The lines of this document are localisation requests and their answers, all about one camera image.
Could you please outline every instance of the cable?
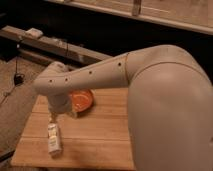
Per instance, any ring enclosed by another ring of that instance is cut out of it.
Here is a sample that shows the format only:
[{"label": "cable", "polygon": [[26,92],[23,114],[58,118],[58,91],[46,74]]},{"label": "cable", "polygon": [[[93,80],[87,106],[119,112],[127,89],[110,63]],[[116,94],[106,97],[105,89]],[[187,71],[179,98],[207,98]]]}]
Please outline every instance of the cable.
[{"label": "cable", "polygon": [[[19,37],[19,42],[17,44],[17,49],[20,48],[20,44],[23,41],[22,37]],[[13,77],[13,81],[14,81],[14,85],[15,86],[19,86],[21,84],[23,84],[24,82],[24,74],[18,73],[18,55],[16,56],[16,67],[15,67],[15,74]]]},{"label": "cable", "polygon": [[8,158],[12,157],[14,152],[15,151],[13,150],[13,151],[10,151],[10,152],[4,154],[3,156],[0,156],[0,162],[3,162],[5,160],[7,160]]},{"label": "cable", "polygon": [[5,100],[7,99],[7,97],[12,94],[12,92],[13,92],[14,89],[15,89],[15,86],[9,92],[4,92],[3,93],[4,98],[0,102],[0,107],[3,105],[3,103],[5,102]]}]

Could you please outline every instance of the floor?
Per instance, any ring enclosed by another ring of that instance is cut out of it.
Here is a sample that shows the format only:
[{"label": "floor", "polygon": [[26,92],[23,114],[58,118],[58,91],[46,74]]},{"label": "floor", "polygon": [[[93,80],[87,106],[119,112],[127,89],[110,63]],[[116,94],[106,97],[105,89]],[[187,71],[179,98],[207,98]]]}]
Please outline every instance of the floor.
[{"label": "floor", "polygon": [[[0,60],[0,155],[15,149],[36,100],[32,82],[43,70],[42,66],[19,58],[18,72],[23,73],[25,78],[22,85],[13,89],[15,61],[15,58],[9,62]],[[4,95],[11,90],[10,95],[3,101]],[[10,160],[0,163],[0,170],[37,170],[13,168],[9,162]]]}]

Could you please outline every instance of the small hole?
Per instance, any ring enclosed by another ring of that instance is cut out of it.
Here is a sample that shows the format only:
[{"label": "small hole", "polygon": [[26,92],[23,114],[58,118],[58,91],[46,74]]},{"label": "small hole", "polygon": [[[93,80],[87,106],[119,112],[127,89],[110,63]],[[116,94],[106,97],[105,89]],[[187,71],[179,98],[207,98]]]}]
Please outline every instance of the small hole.
[{"label": "small hole", "polygon": [[209,145],[213,147],[213,137],[210,139]]}]

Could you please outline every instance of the white device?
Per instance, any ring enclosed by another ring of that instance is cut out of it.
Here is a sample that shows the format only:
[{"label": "white device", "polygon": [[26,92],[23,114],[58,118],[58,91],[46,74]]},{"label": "white device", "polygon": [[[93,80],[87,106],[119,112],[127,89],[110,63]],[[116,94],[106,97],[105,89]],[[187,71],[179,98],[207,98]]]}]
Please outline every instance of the white device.
[{"label": "white device", "polygon": [[25,31],[25,34],[36,39],[39,39],[43,36],[43,32],[36,28],[30,28],[29,30]]},{"label": "white device", "polygon": [[129,87],[128,121],[137,171],[212,171],[213,88],[185,50],[162,45],[68,72],[54,62],[35,80],[51,113],[71,111],[69,92]]}]

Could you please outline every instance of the dark background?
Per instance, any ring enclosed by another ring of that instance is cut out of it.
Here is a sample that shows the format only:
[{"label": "dark background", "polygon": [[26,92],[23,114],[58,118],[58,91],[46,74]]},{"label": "dark background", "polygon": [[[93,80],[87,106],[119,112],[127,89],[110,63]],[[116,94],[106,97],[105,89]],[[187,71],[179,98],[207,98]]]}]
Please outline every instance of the dark background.
[{"label": "dark background", "polygon": [[113,56],[160,44],[177,45],[190,52],[213,81],[210,35],[42,0],[1,0],[0,13],[6,13],[4,23],[8,25],[26,30],[35,27],[47,36]]}]

